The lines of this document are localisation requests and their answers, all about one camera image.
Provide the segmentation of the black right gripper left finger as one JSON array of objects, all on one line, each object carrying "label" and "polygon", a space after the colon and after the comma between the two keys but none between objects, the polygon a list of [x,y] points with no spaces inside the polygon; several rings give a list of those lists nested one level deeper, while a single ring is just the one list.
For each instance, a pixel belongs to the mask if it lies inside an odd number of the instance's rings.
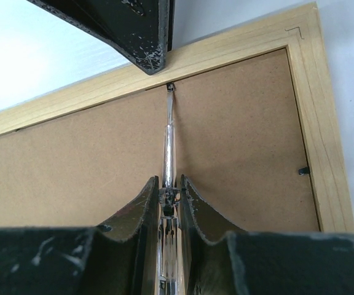
[{"label": "black right gripper left finger", "polygon": [[0,227],[0,294],[154,294],[159,179],[97,226]]}]

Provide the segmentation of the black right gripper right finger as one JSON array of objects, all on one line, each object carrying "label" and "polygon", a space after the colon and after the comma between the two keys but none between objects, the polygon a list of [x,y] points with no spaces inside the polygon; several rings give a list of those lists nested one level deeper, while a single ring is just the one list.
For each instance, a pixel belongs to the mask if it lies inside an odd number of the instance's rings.
[{"label": "black right gripper right finger", "polygon": [[250,232],[181,177],[188,294],[354,294],[354,235]]}]

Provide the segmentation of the wooden picture frame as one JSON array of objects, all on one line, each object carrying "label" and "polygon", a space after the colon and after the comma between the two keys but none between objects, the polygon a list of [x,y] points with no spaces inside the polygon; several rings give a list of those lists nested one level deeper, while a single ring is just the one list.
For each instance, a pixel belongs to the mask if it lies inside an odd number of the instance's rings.
[{"label": "wooden picture frame", "polygon": [[[97,226],[156,176],[166,84],[175,85],[179,283],[181,177],[250,232],[354,233],[318,7],[306,4],[49,95],[13,131],[0,114],[0,227]],[[310,167],[299,176],[298,169]]]}]

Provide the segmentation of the clear handled screwdriver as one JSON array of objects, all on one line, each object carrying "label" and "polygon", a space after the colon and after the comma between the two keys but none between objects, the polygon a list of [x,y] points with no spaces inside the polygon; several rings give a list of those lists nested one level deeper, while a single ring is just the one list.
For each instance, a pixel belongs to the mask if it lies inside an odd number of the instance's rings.
[{"label": "clear handled screwdriver", "polygon": [[159,294],[179,294],[179,189],[176,186],[175,126],[173,120],[174,90],[167,92],[167,125],[165,127],[162,183],[159,190],[159,223],[157,242],[157,278]]}]

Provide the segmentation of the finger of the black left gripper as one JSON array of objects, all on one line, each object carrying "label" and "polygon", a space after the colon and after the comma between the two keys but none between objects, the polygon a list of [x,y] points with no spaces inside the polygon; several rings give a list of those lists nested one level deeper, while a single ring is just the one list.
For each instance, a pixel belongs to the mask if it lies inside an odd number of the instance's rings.
[{"label": "finger of the black left gripper", "polygon": [[118,51],[147,75],[165,69],[171,50],[171,0],[38,0],[30,3]]}]

